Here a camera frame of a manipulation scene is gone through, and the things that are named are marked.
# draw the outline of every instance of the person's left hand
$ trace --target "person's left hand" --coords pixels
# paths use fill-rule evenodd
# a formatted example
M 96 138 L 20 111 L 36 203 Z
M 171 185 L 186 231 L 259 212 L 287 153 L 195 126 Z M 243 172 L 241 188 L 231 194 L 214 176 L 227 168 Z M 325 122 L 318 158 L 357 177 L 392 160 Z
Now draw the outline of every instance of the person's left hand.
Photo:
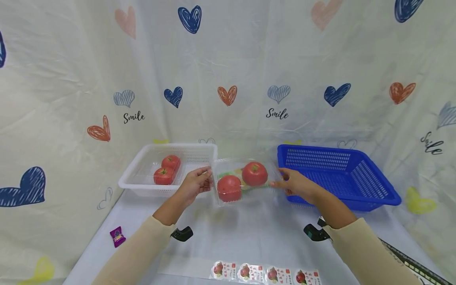
M 175 193 L 180 199 L 183 199 L 185 207 L 190 206 L 198 194 L 211 190 L 211 175 L 210 166 L 195 169 L 187 174 Z

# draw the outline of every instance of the purple candy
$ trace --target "purple candy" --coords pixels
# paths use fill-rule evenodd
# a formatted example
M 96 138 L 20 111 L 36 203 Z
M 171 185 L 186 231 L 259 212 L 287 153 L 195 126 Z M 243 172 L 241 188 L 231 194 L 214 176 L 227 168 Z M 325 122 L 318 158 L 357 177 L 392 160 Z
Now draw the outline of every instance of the purple candy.
M 121 245 L 126 240 L 126 238 L 122 234 L 122 228 L 121 227 L 117 227 L 116 229 L 112 230 L 109 233 L 111 234 L 111 237 L 113 238 L 114 247 L 118 247 L 119 245 Z

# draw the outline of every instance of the white table surface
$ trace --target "white table surface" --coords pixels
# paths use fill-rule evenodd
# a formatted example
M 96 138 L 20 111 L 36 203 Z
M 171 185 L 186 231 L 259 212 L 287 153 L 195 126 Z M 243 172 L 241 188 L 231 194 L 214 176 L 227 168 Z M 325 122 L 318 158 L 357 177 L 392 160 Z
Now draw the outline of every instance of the white table surface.
M 74 266 L 64 285 L 91 284 L 106 261 L 116 251 L 110 231 L 118 226 L 128 239 L 143 221 L 163 203 L 164 198 L 139 197 L 125 190 L 106 220 Z M 405 228 L 393 217 L 388 207 L 370 213 L 357 213 L 365 218 L 375 233 L 392 246 L 441 274 Z M 165 254 L 203 260 L 248 262 L 277 267 L 318 269 L 323 285 L 358 284 L 341 261 L 329 240 L 311 241 L 303 228 L 316 222 L 314 208 L 292 206 L 280 194 L 260 202 L 215 207 L 210 197 L 198 198 L 183 214 L 177 226 L 190 226 L 194 235 L 182 243 L 171 239 Z M 227 282 L 157 273 L 157 260 L 145 274 L 141 285 L 151 284 L 227 284 Z

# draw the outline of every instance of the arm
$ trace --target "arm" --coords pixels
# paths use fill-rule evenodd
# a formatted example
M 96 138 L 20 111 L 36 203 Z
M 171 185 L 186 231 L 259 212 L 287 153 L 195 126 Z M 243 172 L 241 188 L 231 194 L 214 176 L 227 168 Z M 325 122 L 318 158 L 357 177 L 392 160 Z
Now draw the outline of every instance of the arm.
M 179 190 L 125 241 L 98 273 L 92 285 L 137 284 L 170 241 L 175 224 L 196 196 L 209 191 L 208 167 L 187 174 Z
M 291 169 L 279 169 L 285 181 L 273 187 L 289 189 L 314 204 L 328 226 L 333 247 L 361 285 L 422 285 L 413 273 L 387 250 L 364 219 L 357 219 L 337 197 Z

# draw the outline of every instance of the black clip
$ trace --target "black clip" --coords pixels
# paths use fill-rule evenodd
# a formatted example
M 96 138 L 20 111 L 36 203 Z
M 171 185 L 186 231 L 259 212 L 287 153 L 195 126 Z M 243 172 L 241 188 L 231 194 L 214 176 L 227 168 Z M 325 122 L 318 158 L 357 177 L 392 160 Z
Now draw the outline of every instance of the black clip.
M 171 236 L 178 241 L 185 242 L 189 238 L 193 236 L 192 228 L 186 227 L 183 230 L 179 230 L 178 228 L 171 234 Z
M 318 225 L 320 227 L 324 227 L 326 226 L 326 222 L 325 220 L 323 219 L 323 217 L 320 217 L 318 219 Z M 320 241 L 323 241 L 323 240 L 326 240 L 326 239 L 330 239 L 331 237 L 329 236 L 329 234 L 324 230 L 324 229 L 321 229 L 321 230 L 317 230 L 316 227 L 314 227 L 314 225 L 312 224 L 308 224 L 305 228 L 304 228 L 304 233 L 313 241 L 316 241 L 316 242 L 320 242 Z

